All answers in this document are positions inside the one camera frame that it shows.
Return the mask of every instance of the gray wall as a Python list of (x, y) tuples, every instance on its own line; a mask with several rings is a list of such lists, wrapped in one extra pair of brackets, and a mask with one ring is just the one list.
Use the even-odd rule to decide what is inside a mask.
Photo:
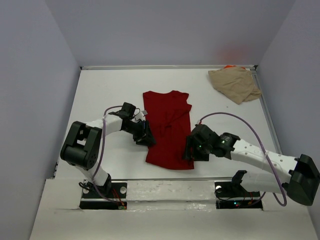
[(2, 1), (0, 23), (0, 239), (27, 240), (79, 67), (43, 0)]
[[(320, 168), (320, 1), (297, 0), (258, 74), (283, 152)], [(320, 236), (320, 190), (309, 208)]]
[(81, 66), (258, 64), (294, 0), (46, 0)]

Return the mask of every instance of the beige cloth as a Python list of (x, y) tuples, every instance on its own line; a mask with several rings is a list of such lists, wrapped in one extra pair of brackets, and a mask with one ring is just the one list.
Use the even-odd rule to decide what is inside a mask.
[(261, 96), (261, 91), (255, 85), (251, 71), (234, 66), (208, 73), (214, 89), (226, 95), (236, 104), (252, 101)]

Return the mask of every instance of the red t-shirt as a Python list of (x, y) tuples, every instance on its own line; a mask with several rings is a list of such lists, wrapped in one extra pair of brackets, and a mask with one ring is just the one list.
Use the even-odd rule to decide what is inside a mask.
[(143, 93), (145, 118), (149, 121), (156, 145), (149, 147), (146, 162), (166, 169), (194, 169), (192, 160), (182, 159), (186, 137), (191, 133), (189, 94), (179, 91)]

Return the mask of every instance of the orange object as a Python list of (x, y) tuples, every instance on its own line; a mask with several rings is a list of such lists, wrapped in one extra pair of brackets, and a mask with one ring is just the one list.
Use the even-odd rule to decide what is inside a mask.
[(236, 65), (227, 65), (227, 66), (224, 67), (224, 69), (232, 68), (232, 67), (236, 67)]

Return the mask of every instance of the red cloth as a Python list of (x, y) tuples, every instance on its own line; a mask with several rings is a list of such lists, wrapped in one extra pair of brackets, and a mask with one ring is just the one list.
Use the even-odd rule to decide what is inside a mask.
[(192, 160), (182, 159), (186, 137), (191, 132), (189, 112), (191, 105), (187, 103), (189, 94), (179, 91), (143, 93), (146, 119), (156, 145), (149, 147), (146, 162), (166, 169), (194, 169)]

